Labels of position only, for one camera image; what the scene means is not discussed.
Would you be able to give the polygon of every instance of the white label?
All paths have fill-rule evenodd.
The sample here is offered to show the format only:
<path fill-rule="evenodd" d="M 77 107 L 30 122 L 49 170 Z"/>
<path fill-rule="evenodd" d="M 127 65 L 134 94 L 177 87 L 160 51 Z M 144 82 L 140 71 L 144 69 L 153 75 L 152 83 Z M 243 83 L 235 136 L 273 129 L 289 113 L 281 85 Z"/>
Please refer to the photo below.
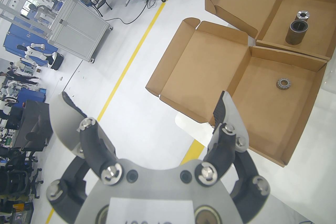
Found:
<path fill-rule="evenodd" d="M 106 224 L 195 224 L 191 200 L 111 198 Z"/>

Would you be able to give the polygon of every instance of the white floor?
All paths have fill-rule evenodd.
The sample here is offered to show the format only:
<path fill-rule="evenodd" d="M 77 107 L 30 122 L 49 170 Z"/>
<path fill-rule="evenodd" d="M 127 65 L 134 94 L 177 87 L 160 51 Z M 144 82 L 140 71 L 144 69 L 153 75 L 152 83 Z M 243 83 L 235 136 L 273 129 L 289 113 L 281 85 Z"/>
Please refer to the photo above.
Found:
<path fill-rule="evenodd" d="M 127 7 L 124 3 L 125 0 L 109 0 L 113 10 L 110 11 L 106 6 L 104 11 L 103 6 L 101 12 L 104 19 L 120 17 L 128 22 L 133 20 L 144 6 L 142 0 L 131 0 Z M 123 25 L 119 20 L 112 21 L 114 30 L 94 64 L 65 54 L 64 62 L 58 71 L 43 68 L 40 83 L 42 87 L 47 88 L 47 102 L 64 89 L 88 116 L 97 118 L 161 5 L 161 1 L 156 1 L 153 8 L 145 9 L 139 19 L 131 25 Z M 173 168 L 180 164 L 193 142 L 193 138 L 175 123 L 177 111 L 145 89 L 177 27 L 187 17 L 227 25 L 204 10 L 204 0 L 168 0 L 165 3 L 100 120 L 100 125 L 113 142 L 119 158 L 130 159 L 147 168 Z M 54 136 L 49 146 L 37 156 L 39 165 L 43 168 L 41 178 L 44 184 L 39 189 L 41 198 L 34 201 L 32 223 L 44 224 L 51 211 L 45 197 L 46 188 L 53 180 L 61 177 L 73 155 Z M 86 180 L 89 193 L 97 177 L 89 172 Z M 225 181 L 225 184 L 229 187 L 233 182 Z M 323 203 L 323 196 L 318 197 Z M 317 223 L 329 223 L 320 215 L 316 219 L 321 220 Z M 305 217 L 272 196 L 253 223 L 297 224 L 304 220 Z M 54 213 L 49 223 L 63 221 Z"/>

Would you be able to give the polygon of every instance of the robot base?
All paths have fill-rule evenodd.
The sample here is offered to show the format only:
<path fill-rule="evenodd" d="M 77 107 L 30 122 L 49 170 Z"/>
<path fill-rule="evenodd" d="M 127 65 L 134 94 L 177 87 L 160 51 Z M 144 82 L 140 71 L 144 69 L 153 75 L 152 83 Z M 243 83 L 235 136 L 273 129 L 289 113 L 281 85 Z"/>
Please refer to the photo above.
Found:
<path fill-rule="evenodd" d="M 61 66 L 62 62 L 63 62 L 64 57 L 63 57 L 62 54 L 57 53 L 57 52 L 54 52 L 52 55 L 53 55 L 52 58 L 54 60 L 54 63 L 53 64 L 48 63 L 48 68 L 58 70 L 59 67 Z"/>

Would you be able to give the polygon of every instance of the yellow floor line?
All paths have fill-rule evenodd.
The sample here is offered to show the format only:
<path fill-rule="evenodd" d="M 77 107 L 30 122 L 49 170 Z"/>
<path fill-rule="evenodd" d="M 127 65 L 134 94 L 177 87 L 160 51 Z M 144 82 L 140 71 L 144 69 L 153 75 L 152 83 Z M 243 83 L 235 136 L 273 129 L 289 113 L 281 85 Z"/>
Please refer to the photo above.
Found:
<path fill-rule="evenodd" d="M 53 216 L 54 211 L 55 211 L 55 210 L 52 208 L 52 209 L 51 209 L 51 212 L 50 212 L 49 215 L 48 215 L 48 218 L 47 218 L 47 221 L 45 222 L 45 224 L 49 224 L 49 221 L 50 221 L 51 217 Z"/>
<path fill-rule="evenodd" d="M 133 52 L 131 58 L 129 59 L 129 61 L 128 61 L 126 67 L 125 67 L 125 69 L 124 69 L 123 72 L 121 73 L 121 75 L 120 75 L 120 77 L 119 77 L 117 83 L 115 84 L 115 86 L 114 86 L 114 88 L 113 88 L 111 94 L 110 94 L 109 97 L 107 98 L 106 103 L 104 104 L 102 111 L 101 111 L 100 114 L 98 115 L 98 117 L 97 117 L 97 120 L 98 120 L 98 121 L 100 121 L 100 120 L 102 119 L 102 116 L 104 115 L 104 113 L 105 113 L 105 111 L 106 111 L 106 109 L 107 109 L 109 103 L 111 102 L 111 100 L 112 100 L 112 98 L 113 98 L 115 92 L 117 91 L 119 85 L 121 84 L 122 80 L 124 79 L 124 77 L 125 77 L 125 75 L 126 75 L 128 69 L 130 68 L 132 62 L 134 61 L 135 56 L 138 54 L 138 52 L 139 52 L 139 50 L 140 50 L 142 44 L 144 43 L 144 41 L 145 41 L 146 37 L 148 36 L 150 30 L 152 29 L 153 25 L 155 24 L 155 22 L 156 22 L 157 18 L 159 17 L 161 11 L 163 10 L 163 7 L 165 6 L 165 4 L 166 4 L 165 2 L 162 2 L 162 3 L 161 3 L 161 5 L 160 5 L 159 9 L 157 10 L 157 12 L 156 12 L 156 14 L 155 14 L 153 20 L 150 22 L 148 28 L 146 29 L 146 32 L 144 33 L 144 35 L 142 36 L 142 38 L 141 38 L 139 44 L 138 44 L 137 47 L 135 48 L 135 50 L 134 50 L 134 52 Z"/>
<path fill-rule="evenodd" d="M 119 77 L 117 83 L 115 84 L 115 86 L 114 86 L 114 88 L 113 88 L 111 94 L 110 94 L 109 97 L 107 98 L 107 100 L 106 100 L 106 102 L 105 102 L 105 104 L 104 104 L 104 106 L 103 106 L 103 108 L 102 108 L 102 111 L 100 112 L 100 114 L 99 114 L 98 117 L 97 117 L 97 120 L 98 120 L 98 121 L 100 121 L 100 120 L 102 119 L 102 117 L 103 117 L 103 115 L 104 115 L 104 113 L 105 113 L 105 111 L 106 111 L 106 109 L 107 109 L 109 103 L 111 102 L 111 100 L 112 100 L 112 98 L 113 98 L 115 92 L 117 91 L 119 85 L 121 84 L 122 80 L 124 79 L 124 77 L 125 77 L 125 75 L 126 75 L 128 69 L 130 68 L 132 62 L 134 61 L 135 56 L 138 54 L 138 52 L 139 52 L 139 50 L 140 50 L 142 44 L 144 43 L 144 41 L 145 41 L 146 37 L 148 36 L 148 34 L 149 34 L 150 30 L 152 29 L 152 27 L 154 26 L 154 24 L 155 24 L 157 18 L 159 17 L 161 11 L 163 10 L 163 7 L 165 6 L 165 4 L 166 4 L 165 2 L 161 3 L 161 5 L 160 5 L 159 9 L 157 10 L 157 12 L 156 12 L 154 18 L 153 18 L 152 21 L 150 22 L 148 28 L 146 29 L 144 35 L 142 36 L 140 42 L 138 43 L 136 49 L 134 50 L 134 52 L 133 52 L 131 58 L 130 58 L 129 61 L 127 62 L 125 69 L 124 69 L 123 72 L 121 73 L 121 75 L 120 75 L 120 77 Z M 202 150 L 203 150 L 203 149 L 202 149 L 202 150 L 199 151 L 199 149 L 200 149 L 200 146 L 199 146 L 199 145 L 200 145 L 200 143 L 199 143 L 198 141 L 194 140 L 194 142 L 191 144 L 191 146 L 190 146 L 190 148 L 189 148 L 189 150 L 188 150 L 186 156 L 184 157 L 183 161 L 181 162 L 181 164 L 187 162 L 187 161 L 190 160 L 190 159 L 194 159 L 194 158 L 197 159 L 197 158 L 199 157 L 199 155 L 201 154 L 201 152 L 202 152 Z M 50 221 L 52 215 L 54 214 L 54 211 L 55 211 L 54 209 L 51 210 L 51 212 L 49 213 L 49 216 L 48 216 L 47 221 L 45 222 L 45 224 L 48 224 L 48 223 L 49 223 L 49 221 Z"/>
<path fill-rule="evenodd" d="M 188 161 L 192 159 L 198 159 L 203 149 L 204 149 L 204 146 L 195 139 L 192 142 L 188 152 L 186 153 L 180 165 L 187 163 Z"/>

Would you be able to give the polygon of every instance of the cardboard box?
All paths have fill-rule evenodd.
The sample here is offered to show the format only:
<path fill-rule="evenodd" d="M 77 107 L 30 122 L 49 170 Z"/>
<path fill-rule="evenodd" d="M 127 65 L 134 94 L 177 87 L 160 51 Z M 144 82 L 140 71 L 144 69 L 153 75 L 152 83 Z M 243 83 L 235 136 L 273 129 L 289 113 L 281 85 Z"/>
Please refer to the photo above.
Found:
<path fill-rule="evenodd" d="M 250 149 L 285 166 L 307 123 L 327 61 L 248 47 L 247 40 L 245 32 L 187 18 L 146 89 L 195 121 L 210 124 L 221 92 L 228 91 L 249 133 Z M 280 78 L 291 81 L 288 90 L 276 87 Z"/>
<path fill-rule="evenodd" d="M 329 60 L 336 45 L 336 0 L 205 0 L 205 10 L 217 15 L 263 46 Z M 302 43 L 285 38 L 298 11 L 310 12 Z"/>

